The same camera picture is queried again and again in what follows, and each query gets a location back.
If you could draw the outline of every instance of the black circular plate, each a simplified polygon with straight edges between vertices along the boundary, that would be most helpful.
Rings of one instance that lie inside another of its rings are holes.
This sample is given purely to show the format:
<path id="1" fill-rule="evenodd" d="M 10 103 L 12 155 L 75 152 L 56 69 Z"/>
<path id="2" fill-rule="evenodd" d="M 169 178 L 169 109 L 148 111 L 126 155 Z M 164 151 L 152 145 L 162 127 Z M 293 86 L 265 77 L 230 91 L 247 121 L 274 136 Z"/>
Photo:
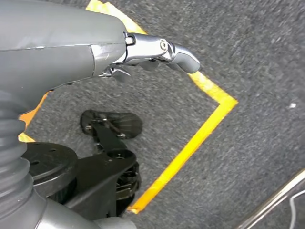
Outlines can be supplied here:
<path id="1" fill-rule="evenodd" d="M 23 158 L 29 161 L 29 173 L 38 194 L 50 197 L 75 179 L 78 157 L 72 149 L 44 142 L 27 145 L 28 149 Z"/>

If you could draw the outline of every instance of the gray plastic casing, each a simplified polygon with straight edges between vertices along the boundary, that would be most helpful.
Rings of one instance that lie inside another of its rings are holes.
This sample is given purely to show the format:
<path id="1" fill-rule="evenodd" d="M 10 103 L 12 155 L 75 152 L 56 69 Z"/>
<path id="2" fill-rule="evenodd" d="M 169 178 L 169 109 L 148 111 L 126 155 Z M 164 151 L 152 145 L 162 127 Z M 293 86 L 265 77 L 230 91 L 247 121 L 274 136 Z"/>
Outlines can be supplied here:
<path id="1" fill-rule="evenodd" d="M 99 228 L 33 189 L 29 163 L 21 158 L 26 144 L 18 140 L 25 124 L 18 118 L 47 91 L 96 76 L 121 57 L 125 31 L 105 14 L 0 1 L 0 229 Z"/>

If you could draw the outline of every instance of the chrome metal part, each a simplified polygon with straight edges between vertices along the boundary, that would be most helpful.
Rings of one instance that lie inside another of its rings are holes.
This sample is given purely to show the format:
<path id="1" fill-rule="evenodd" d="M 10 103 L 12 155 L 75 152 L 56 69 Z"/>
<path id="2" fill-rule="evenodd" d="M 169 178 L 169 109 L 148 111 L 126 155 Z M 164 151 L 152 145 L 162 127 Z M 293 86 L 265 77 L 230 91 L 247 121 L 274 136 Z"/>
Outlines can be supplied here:
<path id="1" fill-rule="evenodd" d="M 101 77 L 114 77 L 119 82 L 125 82 L 126 77 L 130 76 L 127 71 L 120 67 L 110 67 L 106 69 L 105 72 L 99 75 Z"/>
<path id="2" fill-rule="evenodd" d="M 115 65 L 139 65 L 145 70 L 152 71 L 159 62 L 173 70 L 194 73 L 200 63 L 188 49 L 168 42 L 164 38 L 139 33 L 124 33 L 126 52 L 113 62 Z"/>
<path id="3" fill-rule="evenodd" d="M 303 194 L 305 191 L 295 192 L 297 187 L 305 184 L 305 168 L 295 174 L 292 179 L 287 182 L 284 186 L 278 189 L 273 195 L 267 199 L 264 204 L 259 206 L 258 209 L 252 213 L 249 217 L 246 218 L 236 229 L 254 229 L 258 228 L 257 225 L 264 218 L 266 218 L 268 214 L 273 211 L 274 208 L 279 206 L 282 202 L 289 199 L 289 204 L 291 210 L 291 219 L 289 229 L 294 229 L 296 222 L 296 210 L 294 203 L 294 199 Z"/>

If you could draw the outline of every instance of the robotic finger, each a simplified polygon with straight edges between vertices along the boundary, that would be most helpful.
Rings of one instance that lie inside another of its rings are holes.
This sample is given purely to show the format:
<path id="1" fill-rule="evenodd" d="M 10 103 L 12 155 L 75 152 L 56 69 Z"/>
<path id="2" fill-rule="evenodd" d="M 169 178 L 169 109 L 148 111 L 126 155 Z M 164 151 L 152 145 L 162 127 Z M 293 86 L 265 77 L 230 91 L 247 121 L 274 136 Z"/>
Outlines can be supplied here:
<path id="1" fill-rule="evenodd" d="M 164 63 L 171 69 L 185 73 L 195 73 L 200 67 L 200 63 L 194 55 L 181 45 L 157 36 L 127 32 L 124 35 L 126 52 L 101 76 L 114 76 L 122 81 L 129 75 L 118 67 L 119 65 L 139 65 L 145 70 L 152 71 L 157 68 L 159 63 Z"/>

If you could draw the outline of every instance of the yellow tape line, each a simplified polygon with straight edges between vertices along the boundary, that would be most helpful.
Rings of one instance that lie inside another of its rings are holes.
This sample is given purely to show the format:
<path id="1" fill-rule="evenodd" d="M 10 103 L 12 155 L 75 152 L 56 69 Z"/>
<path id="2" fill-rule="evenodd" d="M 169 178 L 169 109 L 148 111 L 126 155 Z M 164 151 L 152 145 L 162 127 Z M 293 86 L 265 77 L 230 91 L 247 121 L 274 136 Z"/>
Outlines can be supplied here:
<path id="1" fill-rule="evenodd" d="M 147 34 L 141 29 L 139 25 L 115 8 L 110 3 L 102 3 L 98 0 L 91 0 L 87 7 L 87 10 L 105 13 L 112 15 L 120 19 L 127 27 L 128 32 L 136 32 Z M 221 88 L 217 86 L 206 76 L 196 72 L 189 74 L 189 76 L 198 87 L 219 103 L 219 106 L 215 110 L 208 120 L 200 127 L 194 136 L 193 136 L 186 146 L 172 160 L 167 168 L 166 168 L 156 181 L 147 189 L 135 204 L 129 207 L 129 210 L 136 214 L 145 209 L 156 195 L 160 192 L 164 186 L 169 182 L 178 170 L 180 170 L 185 162 L 191 157 L 196 150 L 213 132 L 219 123 L 230 112 L 238 102 L 229 94 L 224 92 Z"/>

